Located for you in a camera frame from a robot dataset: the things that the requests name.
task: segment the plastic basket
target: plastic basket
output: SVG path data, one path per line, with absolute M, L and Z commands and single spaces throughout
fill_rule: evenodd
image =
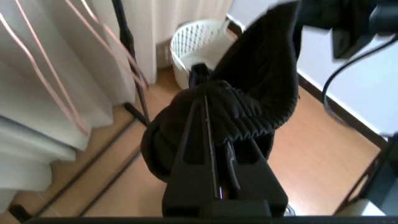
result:
M 234 42 L 226 33 L 229 21 L 200 20 L 181 26 L 173 35 L 170 51 L 174 76 L 181 89 L 188 88 L 192 65 L 205 63 L 214 69 Z

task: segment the wooden floor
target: wooden floor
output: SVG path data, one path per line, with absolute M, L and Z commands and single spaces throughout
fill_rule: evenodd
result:
M 171 69 L 159 72 L 158 82 L 146 92 L 151 118 L 180 91 Z M 289 196 L 297 215 L 332 214 L 363 172 L 378 148 L 352 129 L 332 120 L 322 105 L 300 89 L 301 99 L 292 118 L 275 136 L 269 164 Z M 121 106 L 114 110 L 114 124 L 93 131 L 88 149 L 76 162 L 53 164 L 53 184 L 46 192 L 20 192 L 13 203 L 34 214 L 61 189 L 100 149 L 132 120 Z M 74 217 L 90 202 L 122 166 L 139 152 L 145 130 L 139 122 L 109 148 L 103 157 L 44 214 Z M 157 180 L 141 156 L 86 214 L 87 217 L 161 216 L 165 184 Z M 0 223 L 17 223 L 6 213 Z

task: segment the black baseboard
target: black baseboard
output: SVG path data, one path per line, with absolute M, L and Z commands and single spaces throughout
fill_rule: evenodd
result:
M 237 36 L 242 34 L 242 29 L 235 22 L 231 21 L 229 23 L 228 29 L 232 31 Z M 318 101 L 322 102 L 322 91 L 317 87 L 308 82 L 303 76 L 298 75 L 298 84 L 307 92 L 309 92 L 313 97 L 315 97 Z M 328 99 L 329 105 L 332 108 L 333 112 L 337 116 L 339 116 L 345 123 L 350 125 L 352 128 L 361 133 L 365 138 L 375 144 L 377 147 L 384 148 L 387 145 L 387 141 L 378 135 L 377 133 L 370 130 L 365 124 L 360 122 L 357 118 L 355 118 L 352 114 L 347 112 L 344 108 L 342 108 L 338 103 L 333 101 L 332 99 Z

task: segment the white curtain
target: white curtain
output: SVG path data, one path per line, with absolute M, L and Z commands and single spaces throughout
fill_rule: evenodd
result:
M 114 105 L 134 103 L 136 89 L 130 74 L 65 1 L 19 1 L 89 132 L 112 124 Z M 224 20 L 231 1 L 123 1 L 135 40 L 137 63 L 148 81 L 155 83 L 157 67 L 169 64 L 169 41 L 180 24 L 204 18 Z M 92 21 L 82 3 L 79 0 L 72 3 L 111 49 L 126 58 L 110 36 Z M 87 3 L 119 36 L 112 2 L 88 0 Z M 15 1 L 0 0 L 0 12 L 66 102 Z M 90 134 L 85 136 L 67 119 L 38 79 L 25 53 L 4 26 L 0 26 L 0 212 L 17 190 L 45 190 L 52 179 L 50 163 L 74 161 L 74 150 L 85 150 L 89 138 Z

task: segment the metal stand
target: metal stand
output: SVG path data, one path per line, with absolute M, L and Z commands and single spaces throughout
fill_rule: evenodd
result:
M 120 28 L 120 40 L 123 45 L 129 50 L 133 58 L 135 58 L 134 51 L 134 38 L 127 26 L 126 16 L 124 14 L 123 4 L 121 0 L 112 0 L 114 11 L 116 17 L 118 18 L 118 24 Z M 134 73 L 137 73 L 134 67 L 130 64 L 130 68 Z M 31 215 L 22 205 L 13 205 L 9 208 L 9 212 L 21 223 L 24 223 L 31 218 L 36 218 L 41 216 L 54 202 L 56 202 L 96 161 L 98 161 L 101 156 L 116 142 L 124 132 L 135 123 L 138 119 L 143 125 L 147 126 L 150 123 L 148 109 L 146 101 L 144 98 L 144 90 L 140 85 L 136 83 L 136 88 L 138 92 L 139 101 L 142 106 L 144 114 L 137 110 L 132 104 L 125 103 L 124 107 L 128 112 L 130 112 L 134 119 L 126 126 L 124 129 L 102 150 L 100 150 L 91 161 L 89 161 L 72 179 L 59 191 L 57 192 L 39 211 Z M 111 186 L 122 176 L 122 174 L 127 170 L 127 168 L 137 159 L 140 153 L 131 156 L 131 159 L 121 168 L 121 170 L 111 179 L 111 181 L 106 185 L 106 187 L 80 212 L 79 217 L 82 217 L 105 193 Z

